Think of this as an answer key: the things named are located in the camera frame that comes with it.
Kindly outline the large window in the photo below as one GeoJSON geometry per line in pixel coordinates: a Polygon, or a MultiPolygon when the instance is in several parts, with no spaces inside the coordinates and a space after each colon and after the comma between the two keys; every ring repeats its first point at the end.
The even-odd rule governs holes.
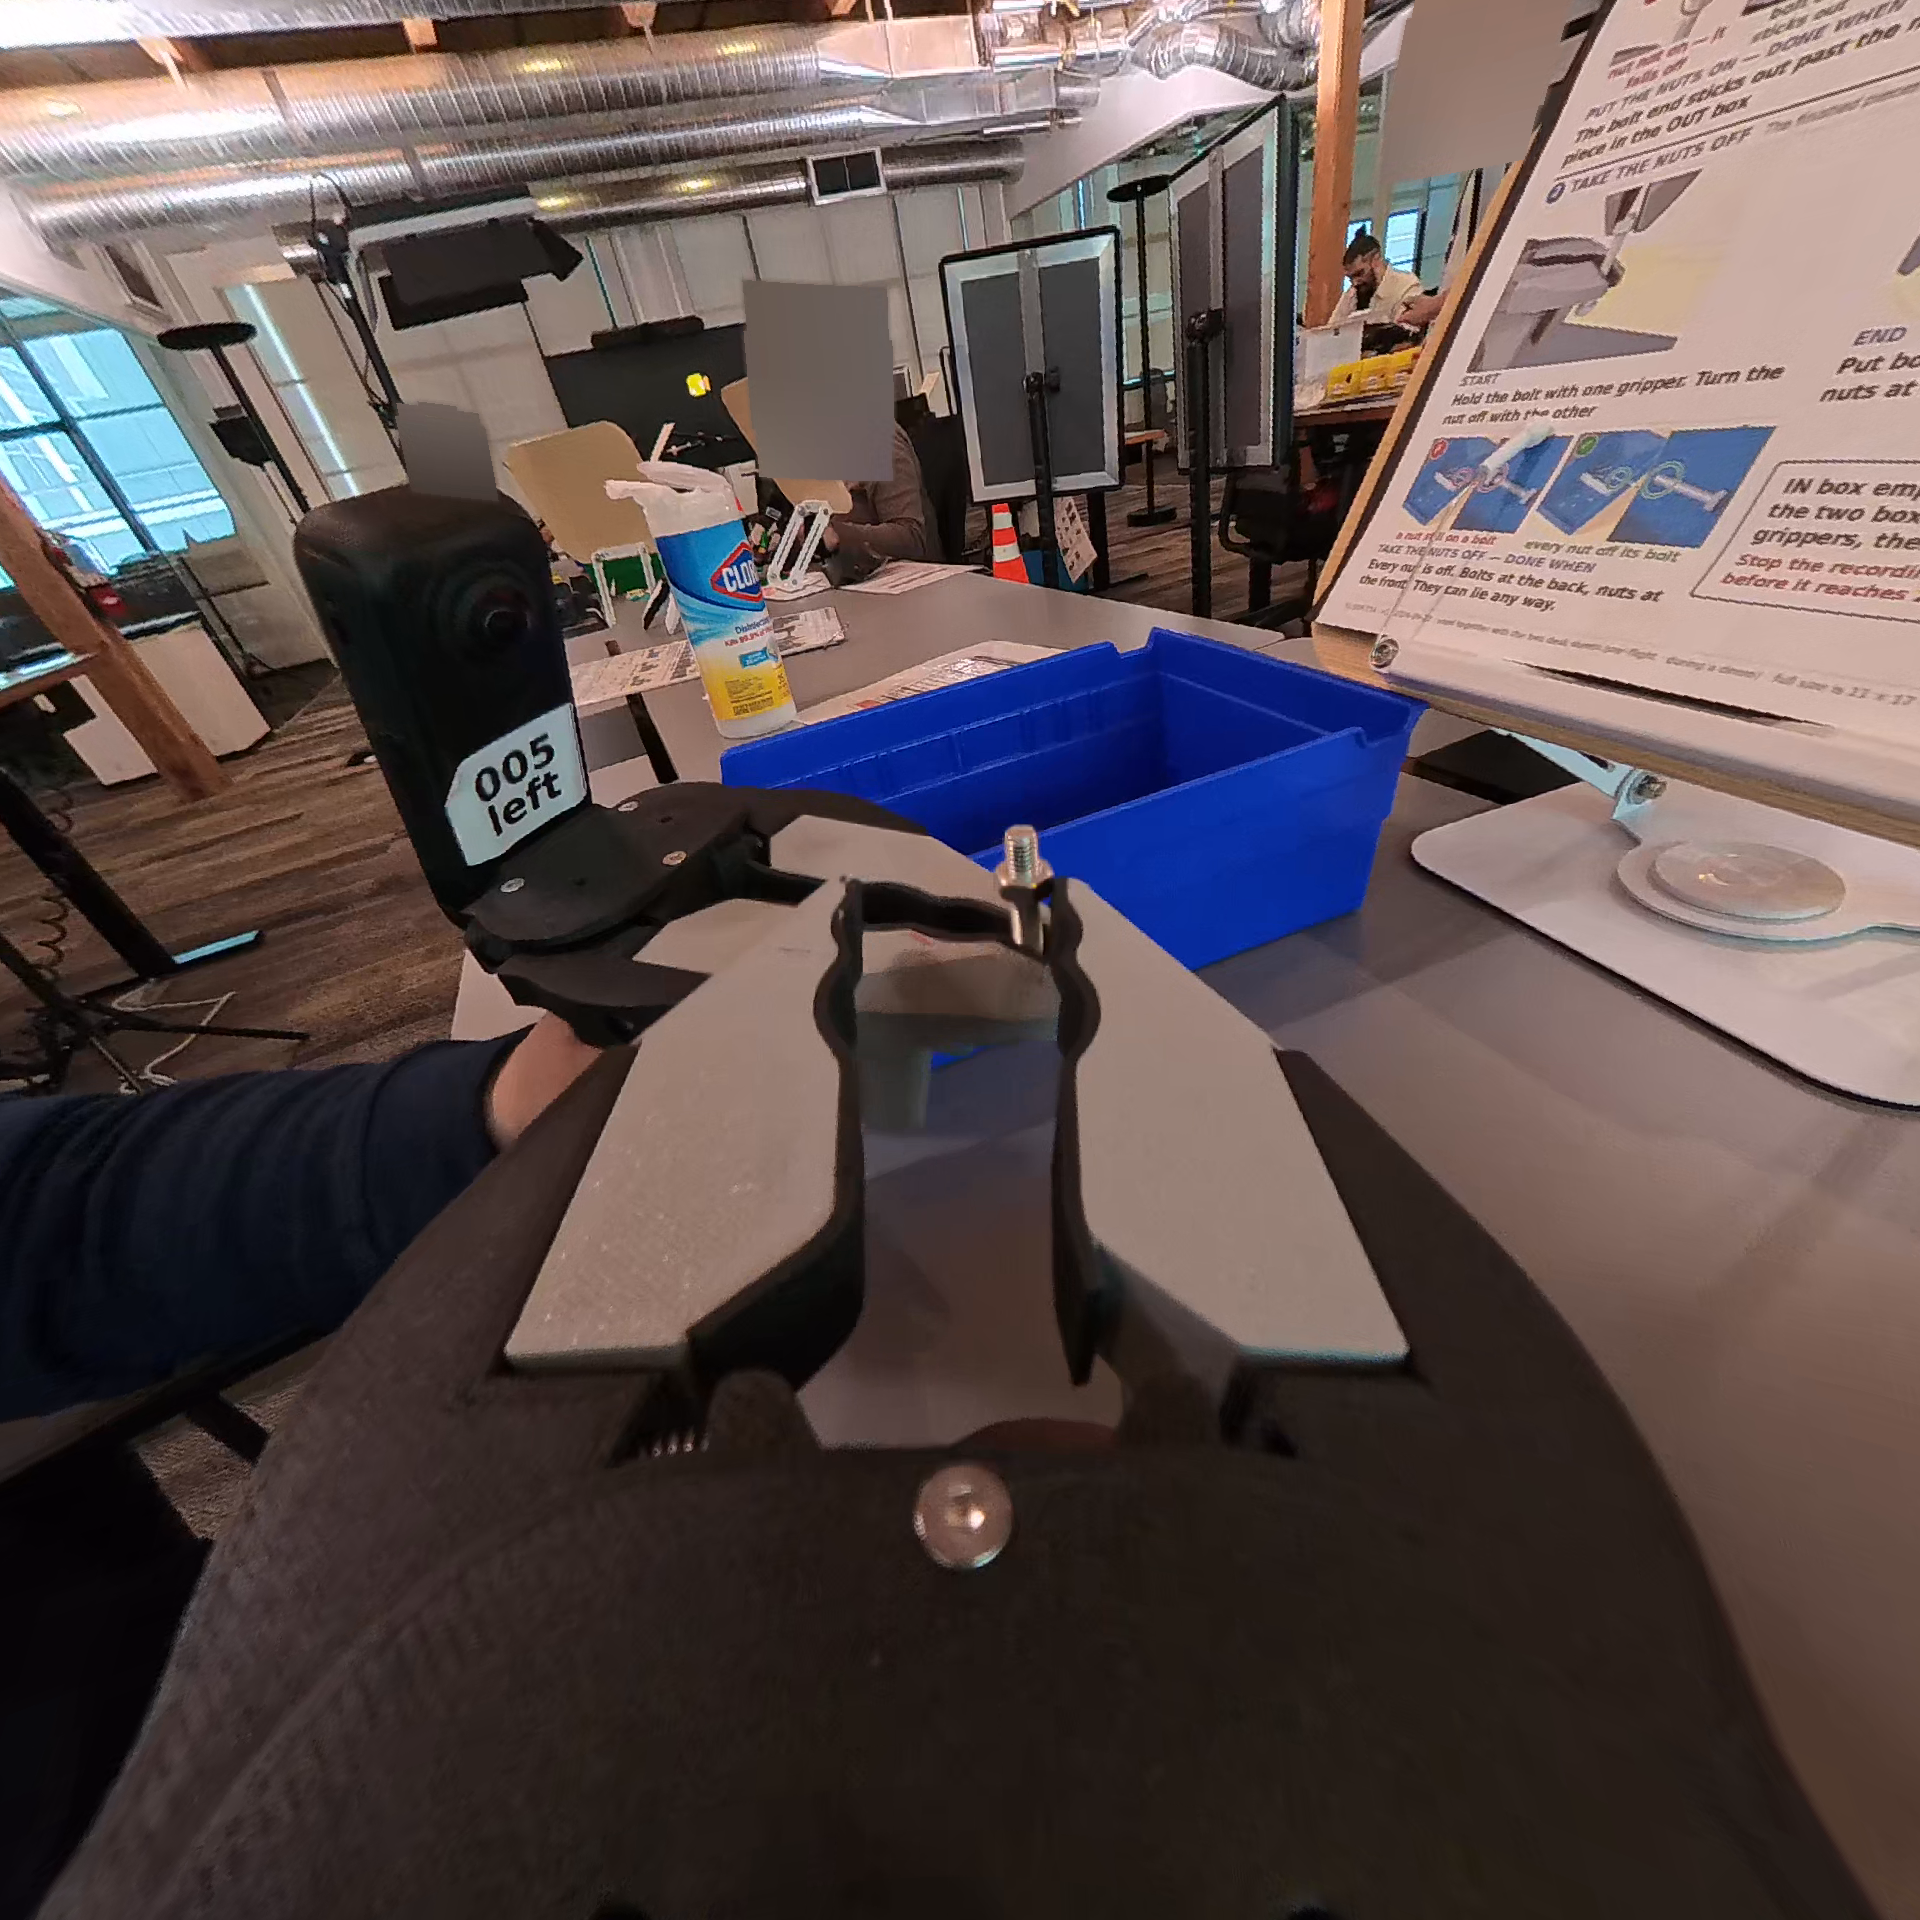
{"type": "Polygon", "coordinates": [[[0,292],[0,480],[96,582],[206,594],[234,506],[125,331],[0,292]]]}

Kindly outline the black office chair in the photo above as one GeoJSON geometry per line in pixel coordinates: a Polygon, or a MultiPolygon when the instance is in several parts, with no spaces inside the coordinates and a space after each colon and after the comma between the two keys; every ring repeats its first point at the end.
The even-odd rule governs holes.
{"type": "Polygon", "coordinates": [[[1226,469],[1215,538],[1248,562],[1243,630],[1295,630],[1338,531],[1338,480],[1288,465],[1226,469]]]}

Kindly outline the silver ventilation duct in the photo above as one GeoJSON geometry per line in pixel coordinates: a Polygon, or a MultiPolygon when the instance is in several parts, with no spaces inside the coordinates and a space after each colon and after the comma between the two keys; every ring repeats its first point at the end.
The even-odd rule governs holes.
{"type": "Polygon", "coordinates": [[[528,38],[486,52],[267,62],[148,80],[4,88],[4,177],[110,177],[113,166],[283,166],[433,136],[605,124],[625,109],[771,109],[816,95],[886,95],[1010,80],[966,17],[924,18],[757,18],[727,34],[528,38]]]}
{"type": "Polygon", "coordinates": [[[125,177],[33,177],[12,186],[12,208],[39,249],[105,249],[132,231],[251,231],[290,225],[406,225],[406,219],[476,219],[531,210],[563,231],[586,225],[653,225],[708,210],[778,210],[778,208],[857,208],[880,194],[945,194],[945,186],[1016,186],[1026,144],[966,133],[880,144],[827,136],[816,153],[771,160],[618,160],[618,144],[422,144],[370,160],[283,160],[283,166],[179,166],[125,177]]]}

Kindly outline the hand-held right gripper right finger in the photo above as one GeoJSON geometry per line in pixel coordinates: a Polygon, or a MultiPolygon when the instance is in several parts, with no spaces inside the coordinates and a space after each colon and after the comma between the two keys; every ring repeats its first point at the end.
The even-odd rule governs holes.
{"type": "Polygon", "coordinates": [[[1401,1364],[1409,1334],[1265,1023],[1088,880],[1050,880],[1050,1316],[1069,1376],[1401,1364]]]}

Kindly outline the black studio light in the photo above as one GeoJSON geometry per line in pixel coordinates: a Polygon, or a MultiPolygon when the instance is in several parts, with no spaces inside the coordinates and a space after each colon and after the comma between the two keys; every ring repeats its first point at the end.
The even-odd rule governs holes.
{"type": "Polygon", "coordinates": [[[297,273],[373,304],[387,331],[528,308],[531,282],[571,282],[586,263],[528,186],[309,208],[274,240],[297,273]]]}

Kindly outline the blue plastic bin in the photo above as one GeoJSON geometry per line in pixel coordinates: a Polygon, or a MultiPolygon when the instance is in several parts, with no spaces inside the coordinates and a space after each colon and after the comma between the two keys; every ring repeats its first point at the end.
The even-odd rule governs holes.
{"type": "Polygon", "coordinates": [[[1003,829],[1212,972],[1355,913],[1420,703],[1215,634],[1153,630],[886,711],[727,744],[727,785],[807,785],[999,870],[1003,829]]]}

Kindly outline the person's left forearm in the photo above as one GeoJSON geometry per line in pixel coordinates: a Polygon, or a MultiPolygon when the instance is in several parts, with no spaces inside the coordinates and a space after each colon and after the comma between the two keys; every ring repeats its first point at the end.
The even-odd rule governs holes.
{"type": "Polygon", "coordinates": [[[496,1154],[521,1038],[0,1108],[0,1424],[332,1334],[496,1154]]]}

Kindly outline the tan board on white stand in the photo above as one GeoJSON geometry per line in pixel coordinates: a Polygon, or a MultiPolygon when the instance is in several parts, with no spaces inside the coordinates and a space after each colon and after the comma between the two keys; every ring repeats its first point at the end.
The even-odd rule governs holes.
{"type": "Polygon", "coordinates": [[[645,480],[645,451],[625,422],[571,422],[551,440],[528,440],[504,451],[504,469],[528,500],[528,513],[546,525],[546,538],[586,575],[600,594],[600,617],[636,599],[645,630],[653,624],[653,538],[628,495],[645,480]]]}

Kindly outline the white cabinet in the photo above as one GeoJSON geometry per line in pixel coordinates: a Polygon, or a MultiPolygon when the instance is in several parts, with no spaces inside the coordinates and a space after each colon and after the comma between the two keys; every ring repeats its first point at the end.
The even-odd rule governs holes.
{"type": "MultiPolygon", "coordinates": [[[[132,644],[179,717],[206,738],[215,756],[251,749],[274,724],[259,717],[251,692],[234,674],[220,644],[199,624],[132,644]]],[[[82,724],[63,744],[82,756],[96,785],[158,782],[148,749],[125,731],[91,674],[66,681],[82,697],[82,724]]]]}

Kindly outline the wooden support post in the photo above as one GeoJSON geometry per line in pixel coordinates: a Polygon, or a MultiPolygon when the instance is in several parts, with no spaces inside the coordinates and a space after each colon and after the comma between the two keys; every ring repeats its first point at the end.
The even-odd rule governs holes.
{"type": "Polygon", "coordinates": [[[1346,219],[1355,219],[1355,153],[1357,153],[1357,25],[1365,25],[1365,0],[1321,0],[1305,331],[1324,331],[1338,308],[1338,290],[1346,290],[1346,219]]]}
{"type": "Polygon", "coordinates": [[[146,668],[146,657],[91,609],[91,594],[52,562],[47,531],[27,518],[12,488],[0,488],[0,564],[39,617],[39,630],[82,657],[82,674],[113,711],[113,724],[146,744],[158,782],[179,802],[227,790],[227,764],[206,749],[206,738],[184,724],[184,711],[161,697],[161,681],[146,668]]]}

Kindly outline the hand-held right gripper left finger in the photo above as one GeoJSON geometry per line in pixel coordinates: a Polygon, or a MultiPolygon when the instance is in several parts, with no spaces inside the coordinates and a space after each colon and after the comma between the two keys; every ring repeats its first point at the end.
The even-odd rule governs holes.
{"type": "Polygon", "coordinates": [[[863,887],[827,880],[645,1032],[504,1364],[807,1389],[848,1346],[863,928],[863,887]]]}

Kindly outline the black display screen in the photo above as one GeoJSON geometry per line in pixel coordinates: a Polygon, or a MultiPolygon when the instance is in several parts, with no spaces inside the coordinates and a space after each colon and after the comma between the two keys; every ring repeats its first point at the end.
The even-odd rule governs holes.
{"type": "Polygon", "coordinates": [[[586,347],[546,355],[546,383],[563,397],[563,418],[618,422],[636,451],[662,443],[677,459],[740,465],[744,440],[727,413],[727,390],[744,379],[744,318],[704,331],[685,318],[645,318],[645,331],[600,331],[586,347]]]}

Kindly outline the white framed grey panel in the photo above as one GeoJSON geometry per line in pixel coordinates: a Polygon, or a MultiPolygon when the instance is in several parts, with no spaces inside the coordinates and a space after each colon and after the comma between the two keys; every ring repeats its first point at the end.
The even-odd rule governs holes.
{"type": "Polygon", "coordinates": [[[1265,469],[1291,443],[1295,124],[1259,109],[1168,177],[1184,465],[1265,469]]]}
{"type": "Polygon", "coordinates": [[[1050,231],[935,268],[971,506],[1042,506],[1045,589],[1069,589],[1069,500],[1088,506],[1104,589],[1104,495],[1119,495],[1119,231],[1050,231]]]}

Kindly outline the black patterned printed sheet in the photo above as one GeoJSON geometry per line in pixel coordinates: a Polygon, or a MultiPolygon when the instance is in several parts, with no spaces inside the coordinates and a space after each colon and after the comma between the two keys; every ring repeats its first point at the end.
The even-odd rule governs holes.
{"type": "Polygon", "coordinates": [[[628,648],[628,657],[586,657],[566,668],[571,703],[625,703],[625,697],[648,697],[667,681],[694,681],[694,648],[690,644],[653,644],[653,648],[628,648]]]}

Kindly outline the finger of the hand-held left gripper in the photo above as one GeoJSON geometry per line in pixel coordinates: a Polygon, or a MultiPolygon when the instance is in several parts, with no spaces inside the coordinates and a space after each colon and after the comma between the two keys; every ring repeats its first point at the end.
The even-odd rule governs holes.
{"type": "Polygon", "coordinates": [[[865,1051],[1050,1023],[1045,965],[983,887],[816,887],[727,905],[667,938],[708,983],[636,1044],[628,1128],[842,1128],[865,1051]]]}
{"type": "Polygon", "coordinates": [[[999,905],[990,870],[979,870],[971,854],[931,832],[817,823],[817,810],[799,810],[771,832],[771,870],[816,880],[905,880],[945,905],[999,905]]]}

